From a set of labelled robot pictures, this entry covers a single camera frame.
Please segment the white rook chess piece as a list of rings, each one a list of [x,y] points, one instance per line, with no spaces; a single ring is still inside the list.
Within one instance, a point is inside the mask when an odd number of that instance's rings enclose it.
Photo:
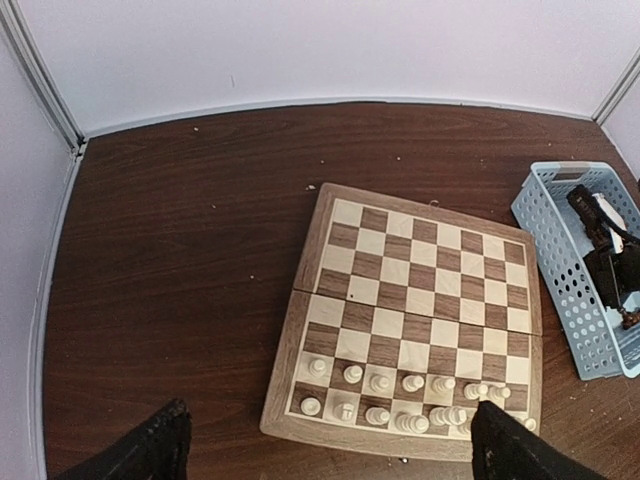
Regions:
[[[322,409],[322,403],[316,397],[309,396],[300,402],[300,410],[306,416],[315,417]]]

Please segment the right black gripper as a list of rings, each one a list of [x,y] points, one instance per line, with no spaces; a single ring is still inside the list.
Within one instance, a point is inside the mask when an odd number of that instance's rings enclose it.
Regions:
[[[622,308],[628,297],[639,291],[638,246],[627,245],[619,254],[593,250],[584,262],[605,306]]]

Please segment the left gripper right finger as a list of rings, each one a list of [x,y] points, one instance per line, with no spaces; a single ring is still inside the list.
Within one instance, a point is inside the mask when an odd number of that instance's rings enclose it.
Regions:
[[[472,471],[481,480],[593,480],[601,474],[554,449],[490,401],[471,422]]]

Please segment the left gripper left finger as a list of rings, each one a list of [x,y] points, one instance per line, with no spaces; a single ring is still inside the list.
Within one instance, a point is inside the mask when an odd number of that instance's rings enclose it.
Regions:
[[[59,479],[185,479],[192,417],[175,398],[114,444],[60,473]]]

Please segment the white queen chess piece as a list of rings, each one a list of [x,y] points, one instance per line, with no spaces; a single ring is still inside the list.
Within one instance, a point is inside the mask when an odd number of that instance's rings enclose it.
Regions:
[[[430,426],[429,419],[422,414],[400,413],[395,419],[395,426],[399,431],[421,435]]]

